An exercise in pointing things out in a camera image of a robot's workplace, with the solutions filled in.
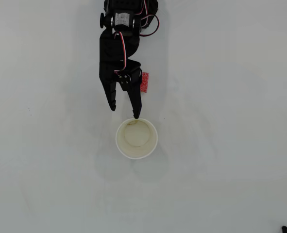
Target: white table surface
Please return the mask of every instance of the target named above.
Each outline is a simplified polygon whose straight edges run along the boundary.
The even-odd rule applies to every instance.
[[[159,0],[132,117],[99,80],[103,0],[0,0],[0,233],[278,233],[287,225],[287,0]]]

